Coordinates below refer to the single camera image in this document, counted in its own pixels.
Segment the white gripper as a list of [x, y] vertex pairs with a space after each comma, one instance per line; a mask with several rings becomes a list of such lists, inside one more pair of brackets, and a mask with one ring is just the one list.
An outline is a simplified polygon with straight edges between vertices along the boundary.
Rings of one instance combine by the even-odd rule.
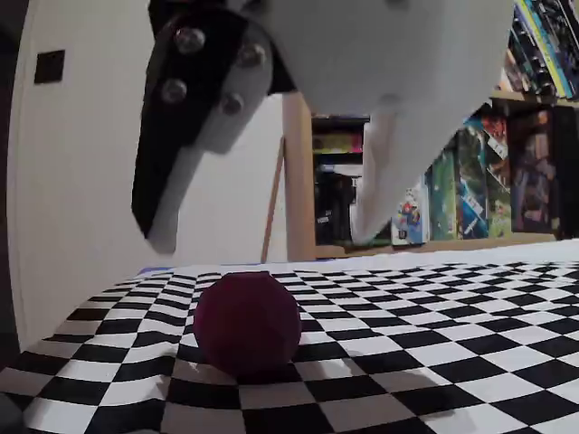
[[228, 1], [261, 26], [309, 107], [370, 114], [355, 244], [371, 241], [498, 83], [512, 1]]

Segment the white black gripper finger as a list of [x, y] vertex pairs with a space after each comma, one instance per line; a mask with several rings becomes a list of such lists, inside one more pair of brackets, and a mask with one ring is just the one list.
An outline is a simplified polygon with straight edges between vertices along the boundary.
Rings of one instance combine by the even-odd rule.
[[231, 150], [271, 81], [267, 35], [234, 11], [180, 11], [158, 31], [131, 196], [133, 216], [154, 251], [175, 252], [179, 210], [202, 156]]

